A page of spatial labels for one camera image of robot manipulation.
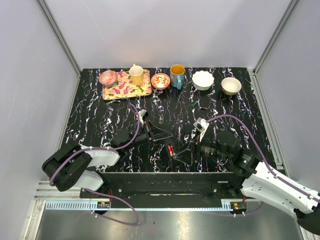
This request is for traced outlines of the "black remote control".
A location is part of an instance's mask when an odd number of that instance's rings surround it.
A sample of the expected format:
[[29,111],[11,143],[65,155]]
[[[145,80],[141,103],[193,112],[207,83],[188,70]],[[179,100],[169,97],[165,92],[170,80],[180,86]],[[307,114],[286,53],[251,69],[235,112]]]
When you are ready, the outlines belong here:
[[167,143],[166,144],[166,149],[168,151],[168,155],[170,158],[173,158],[175,156],[175,148],[174,145],[172,143]]

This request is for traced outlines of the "red orange battery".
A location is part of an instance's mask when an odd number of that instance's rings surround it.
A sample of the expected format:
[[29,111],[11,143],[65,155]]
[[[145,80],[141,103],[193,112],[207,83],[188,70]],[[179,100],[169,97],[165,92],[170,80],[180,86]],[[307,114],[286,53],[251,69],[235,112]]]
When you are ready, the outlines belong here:
[[169,151],[170,156],[173,157],[174,156],[174,151],[173,151],[172,145],[168,144],[167,147],[168,147],[168,151]]

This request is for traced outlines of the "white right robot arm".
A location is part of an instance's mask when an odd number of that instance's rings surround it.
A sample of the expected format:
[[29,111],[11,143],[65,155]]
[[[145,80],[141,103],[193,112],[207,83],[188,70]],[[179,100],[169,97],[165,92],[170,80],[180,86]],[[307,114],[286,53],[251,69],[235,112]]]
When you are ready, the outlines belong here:
[[216,140],[200,138],[197,133],[181,150],[168,146],[176,161],[191,165],[199,158],[225,160],[226,169],[236,175],[227,186],[233,198],[241,195],[271,205],[293,217],[298,225],[314,235],[320,233],[320,193],[299,184],[240,146],[229,131],[217,134]]

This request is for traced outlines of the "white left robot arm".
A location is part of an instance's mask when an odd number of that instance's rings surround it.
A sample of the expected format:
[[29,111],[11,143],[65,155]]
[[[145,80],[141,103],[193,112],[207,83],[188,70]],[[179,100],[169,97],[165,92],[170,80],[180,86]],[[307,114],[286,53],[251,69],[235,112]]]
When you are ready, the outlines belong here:
[[138,132],[119,130],[108,147],[89,147],[69,141],[42,164],[42,171],[60,192],[72,187],[90,189],[98,198],[108,193],[108,185],[96,172],[87,170],[95,166],[113,167],[123,159],[129,149],[150,143],[156,145],[173,137],[172,133],[156,127],[149,120],[141,122]]

